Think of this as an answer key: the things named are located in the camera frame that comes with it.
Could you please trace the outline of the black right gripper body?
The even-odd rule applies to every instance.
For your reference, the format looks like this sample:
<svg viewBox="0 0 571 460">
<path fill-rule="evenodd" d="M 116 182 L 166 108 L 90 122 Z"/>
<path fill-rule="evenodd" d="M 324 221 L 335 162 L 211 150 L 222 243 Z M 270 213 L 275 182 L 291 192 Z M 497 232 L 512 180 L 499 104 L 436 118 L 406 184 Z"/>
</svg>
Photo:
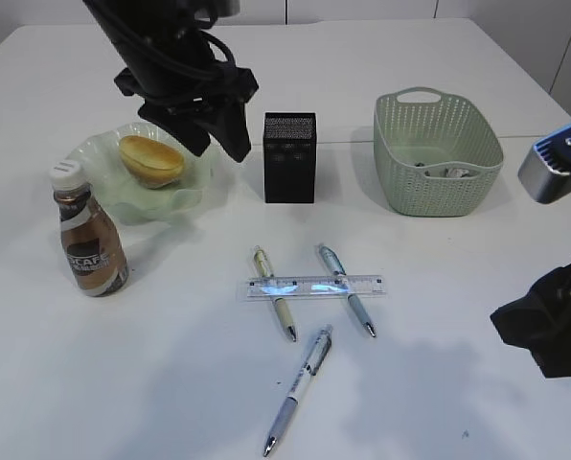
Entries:
<svg viewBox="0 0 571 460">
<path fill-rule="evenodd" d="M 571 377 L 571 264 L 543 275 L 490 320 L 505 344 L 530 352 L 545 378 Z"/>
</svg>

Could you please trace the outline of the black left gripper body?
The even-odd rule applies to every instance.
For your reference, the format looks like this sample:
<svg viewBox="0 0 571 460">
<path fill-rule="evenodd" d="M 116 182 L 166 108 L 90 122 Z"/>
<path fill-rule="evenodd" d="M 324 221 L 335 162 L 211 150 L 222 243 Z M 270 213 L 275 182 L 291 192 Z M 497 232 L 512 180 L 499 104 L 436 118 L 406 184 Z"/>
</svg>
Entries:
<svg viewBox="0 0 571 460">
<path fill-rule="evenodd" d="M 162 86 L 149 90 L 125 68 L 115 84 L 125 96 L 139 96 L 144 100 L 138 110 L 141 118 L 174 120 L 176 117 L 191 120 L 217 120 L 227 118 L 231 112 L 239 117 L 245 105 L 259 89 L 259 84 L 248 68 L 234 67 L 215 80 L 185 79 L 176 76 L 175 86 Z"/>
</svg>

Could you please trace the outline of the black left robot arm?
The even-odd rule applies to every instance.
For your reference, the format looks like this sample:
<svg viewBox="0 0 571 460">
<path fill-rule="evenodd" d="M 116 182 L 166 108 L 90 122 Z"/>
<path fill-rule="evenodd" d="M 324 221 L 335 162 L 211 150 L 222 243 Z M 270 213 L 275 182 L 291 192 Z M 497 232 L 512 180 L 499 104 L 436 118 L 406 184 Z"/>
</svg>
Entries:
<svg viewBox="0 0 571 460">
<path fill-rule="evenodd" d="M 245 106 L 258 91 L 210 29 L 240 12 L 238 1 L 88 1 L 85 4 L 126 64 L 114 79 L 144 101 L 139 116 L 195 156 L 212 141 L 236 162 L 251 150 Z"/>
</svg>

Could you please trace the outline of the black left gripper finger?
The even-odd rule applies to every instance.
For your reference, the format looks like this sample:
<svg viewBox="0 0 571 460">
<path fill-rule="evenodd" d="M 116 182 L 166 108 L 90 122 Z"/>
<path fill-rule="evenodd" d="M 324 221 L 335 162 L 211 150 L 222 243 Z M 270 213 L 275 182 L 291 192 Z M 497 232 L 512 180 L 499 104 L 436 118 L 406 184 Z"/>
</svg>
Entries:
<svg viewBox="0 0 571 460">
<path fill-rule="evenodd" d="M 244 103 L 231 98 L 211 100 L 201 124 L 235 162 L 241 163 L 251 150 Z"/>
<path fill-rule="evenodd" d="M 138 115 L 165 130 L 196 157 L 202 156 L 211 144 L 210 136 L 203 128 L 193 123 L 187 116 L 171 113 L 165 107 L 143 103 Z"/>
</svg>

